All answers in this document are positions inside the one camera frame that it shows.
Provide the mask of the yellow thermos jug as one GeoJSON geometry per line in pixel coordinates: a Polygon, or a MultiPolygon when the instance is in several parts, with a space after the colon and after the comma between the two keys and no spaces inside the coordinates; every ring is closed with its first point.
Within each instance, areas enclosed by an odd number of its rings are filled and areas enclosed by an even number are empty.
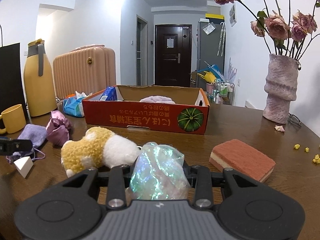
{"type": "Polygon", "coordinates": [[[45,115],[57,108],[52,68],[42,39],[28,44],[23,81],[30,116],[45,115]]]}

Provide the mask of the white makeup sponge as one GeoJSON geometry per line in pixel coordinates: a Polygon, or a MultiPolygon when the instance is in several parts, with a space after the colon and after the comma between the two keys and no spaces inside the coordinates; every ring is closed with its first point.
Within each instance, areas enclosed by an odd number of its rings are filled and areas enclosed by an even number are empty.
{"type": "Polygon", "coordinates": [[[14,165],[20,175],[23,178],[26,178],[31,168],[33,167],[33,162],[30,157],[23,157],[14,161],[14,165]]]}

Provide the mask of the pink ribbed suitcase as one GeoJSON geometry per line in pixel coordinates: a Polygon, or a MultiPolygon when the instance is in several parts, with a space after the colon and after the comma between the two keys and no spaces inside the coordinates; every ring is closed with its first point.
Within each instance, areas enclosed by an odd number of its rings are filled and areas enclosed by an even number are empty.
{"type": "Polygon", "coordinates": [[[96,93],[116,84],[116,55],[104,45],[88,45],[57,56],[53,60],[56,96],[66,98],[76,92],[96,93]]]}

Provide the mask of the grey refrigerator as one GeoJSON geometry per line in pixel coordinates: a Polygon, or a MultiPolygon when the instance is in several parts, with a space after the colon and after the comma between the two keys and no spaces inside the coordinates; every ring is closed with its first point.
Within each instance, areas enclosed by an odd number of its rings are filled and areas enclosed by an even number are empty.
{"type": "Polygon", "coordinates": [[[197,28],[197,67],[202,70],[209,65],[217,65],[223,74],[225,56],[221,56],[220,35],[224,21],[221,19],[210,19],[210,22],[199,22],[197,28]]]}

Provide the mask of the dried pink rose bouquet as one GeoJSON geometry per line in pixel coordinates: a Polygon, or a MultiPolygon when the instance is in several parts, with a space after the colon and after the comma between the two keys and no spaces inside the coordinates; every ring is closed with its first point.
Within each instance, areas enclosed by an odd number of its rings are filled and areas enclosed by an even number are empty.
{"type": "Polygon", "coordinates": [[[244,6],[255,18],[251,22],[251,29],[255,36],[266,38],[269,36],[274,45],[274,52],[276,55],[289,56],[296,61],[299,61],[310,43],[305,44],[306,38],[310,36],[312,42],[319,34],[314,33],[318,29],[317,22],[315,20],[315,11],[311,14],[303,14],[298,10],[295,14],[291,14],[291,3],[288,7],[289,19],[285,20],[281,13],[278,0],[274,0],[277,10],[272,11],[268,8],[266,0],[264,2],[264,8],[257,13],[254,13],[243,0],[214,0],[219,5],[225,5],[228,3],[238,2],[244,6]]]}

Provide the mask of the pink satin scrunchie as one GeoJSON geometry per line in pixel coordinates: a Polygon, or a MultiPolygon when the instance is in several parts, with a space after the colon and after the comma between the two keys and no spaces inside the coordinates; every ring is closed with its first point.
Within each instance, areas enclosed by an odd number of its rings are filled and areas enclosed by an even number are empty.
{"type": "Polygon", "coordinates": [[[60,111],[50,113],[50,120],[46,126],[47,140],[56,146],[63,146],[69,140],[72,124],[60,111]]]}

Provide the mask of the red cardboard pumpkin box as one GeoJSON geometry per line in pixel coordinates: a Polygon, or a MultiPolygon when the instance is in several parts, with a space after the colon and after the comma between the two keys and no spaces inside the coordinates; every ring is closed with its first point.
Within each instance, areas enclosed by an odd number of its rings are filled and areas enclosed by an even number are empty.
{"type": "Polygon", "coordinates": [[[190,134],[206,131],[210,104],[201,88],[125,85],[115,88],[117,101],[100,101],[102,91],[82,101],[88,124],[190,134]],[[140,102],[148,96],[166,96],[175,104],[140,102]]]}

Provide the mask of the yellow mug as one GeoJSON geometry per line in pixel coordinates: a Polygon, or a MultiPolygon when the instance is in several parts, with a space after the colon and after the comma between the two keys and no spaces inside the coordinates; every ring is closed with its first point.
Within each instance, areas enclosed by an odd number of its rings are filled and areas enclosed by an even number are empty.
{"type": "Polygon", "coordinates": [[[3,120],[5,128],[0,129],[0,134],[13,134],[26,126],[26,119],[21,104],[7,108],[1,113],[0,119],[3,120]]]}

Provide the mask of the iridescent organza pouch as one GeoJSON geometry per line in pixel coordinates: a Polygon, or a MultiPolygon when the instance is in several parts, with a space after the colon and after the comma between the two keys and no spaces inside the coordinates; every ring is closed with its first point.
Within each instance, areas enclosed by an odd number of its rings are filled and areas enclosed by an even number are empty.
{"type": "Polygon", "coordinates": [[[127,201],[186,199],[190,184],[183,164],[184,154],[176,148],[148,142],[136,160],[126,189],[127,201]]]}

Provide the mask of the red layered sponge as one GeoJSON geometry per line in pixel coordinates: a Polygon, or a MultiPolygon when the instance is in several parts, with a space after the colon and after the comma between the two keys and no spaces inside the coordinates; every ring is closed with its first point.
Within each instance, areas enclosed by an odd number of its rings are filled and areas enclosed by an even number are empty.
{"type": "Polygon", "coordinates": [[[216,145],[209,162],[219,171],[232,168],[259,182],[264,182],[276,165],[267,155],[238,139],[216,145]]]}

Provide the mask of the eyeglasses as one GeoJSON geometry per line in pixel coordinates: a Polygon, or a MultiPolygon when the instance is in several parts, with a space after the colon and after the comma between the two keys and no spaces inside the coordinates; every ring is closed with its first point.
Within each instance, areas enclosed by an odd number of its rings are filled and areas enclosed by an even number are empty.
{"type": "Polygon", "coordinates": [[[296,115],[291,113],[289,113],[288,122],[298,127],[302,126],[302,122],[300,121],[300,119],[296,115]]]}

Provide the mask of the lilac fluffy headband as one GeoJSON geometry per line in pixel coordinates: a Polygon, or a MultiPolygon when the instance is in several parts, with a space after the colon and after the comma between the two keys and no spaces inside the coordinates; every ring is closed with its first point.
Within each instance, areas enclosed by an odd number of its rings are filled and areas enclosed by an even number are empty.
{"type": "Polygon", "coordinates": [[[143,103],[163,103],[163,104],[171,104],[174,105],[175,102],[166,96],[148,96],[140,100],[143,103]]]}

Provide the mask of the pink textured vase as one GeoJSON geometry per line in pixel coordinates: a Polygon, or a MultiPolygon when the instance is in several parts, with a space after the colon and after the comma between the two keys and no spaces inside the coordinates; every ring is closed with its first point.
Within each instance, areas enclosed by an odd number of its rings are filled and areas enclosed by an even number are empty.
{"type": "Polygon", "coordinates": [[[263,117],[284,125],[289,118],[290,103],[297,98],[300,63],[284,55],[270,54],[264,91],[267,93],[263,117]]]}

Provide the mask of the dark front door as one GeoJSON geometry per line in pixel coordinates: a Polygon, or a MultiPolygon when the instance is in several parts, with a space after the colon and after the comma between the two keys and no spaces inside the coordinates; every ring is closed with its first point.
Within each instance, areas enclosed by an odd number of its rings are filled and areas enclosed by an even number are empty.
{"type": "Polygon", "coordinates": [[[191,75],[192,26],[155,26],[155,85],[189,87],[191,75]]]}

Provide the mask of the yellow white plush toy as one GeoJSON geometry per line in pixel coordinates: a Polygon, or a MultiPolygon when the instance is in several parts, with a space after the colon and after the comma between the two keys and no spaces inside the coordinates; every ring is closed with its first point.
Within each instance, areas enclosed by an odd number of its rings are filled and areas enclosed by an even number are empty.
{"type": "Polygon", "coordinates": [[[68,178],[90,168],[132,165],[140,148],[131,140],[103,127],[91,127],[79,141],[69,140],[61,148],[61,164],[68,178]]]}

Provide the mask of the blue open wipes pack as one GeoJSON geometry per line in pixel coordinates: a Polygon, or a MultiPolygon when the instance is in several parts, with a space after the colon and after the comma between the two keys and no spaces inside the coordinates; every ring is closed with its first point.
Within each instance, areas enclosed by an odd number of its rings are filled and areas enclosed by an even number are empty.
{"type": "Polygon", "coordinates": [[[77,118],[83,118],[85,116],[84,109],[82,105],[82,100],[91,96],[93,93],[89,93],[88,95],[84,92],[79,93],[75,92],[74,95],[70,95],[63,100],[62,110],[63,113],[74,116],[77,118]]]}

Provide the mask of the blue tissue pack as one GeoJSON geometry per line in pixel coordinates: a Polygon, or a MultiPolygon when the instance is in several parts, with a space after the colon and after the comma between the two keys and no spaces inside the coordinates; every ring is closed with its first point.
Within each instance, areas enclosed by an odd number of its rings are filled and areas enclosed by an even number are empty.
{"type": "Polygon", "coordinates": [[[115,87],[107,87],[101,95],[100,101],[117,101],[117,91],[115,87]]]}

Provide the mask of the purple drawstring pouch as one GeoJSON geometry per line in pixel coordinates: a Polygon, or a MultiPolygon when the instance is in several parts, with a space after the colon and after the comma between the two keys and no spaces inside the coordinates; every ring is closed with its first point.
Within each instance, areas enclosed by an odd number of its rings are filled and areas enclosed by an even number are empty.
{"type": "Polygon", "coordinates": [[[46,137],[47,131],[44,126],[27,124],[18,139],[30,140],[33,148],[29,151],[14,152],[12,155],[6,156],[8,163],[13,164],[13,162],[23,157],[30,157],[31,161],[44,159],[46,155],[39,148],[45,142],[46,137]]]}

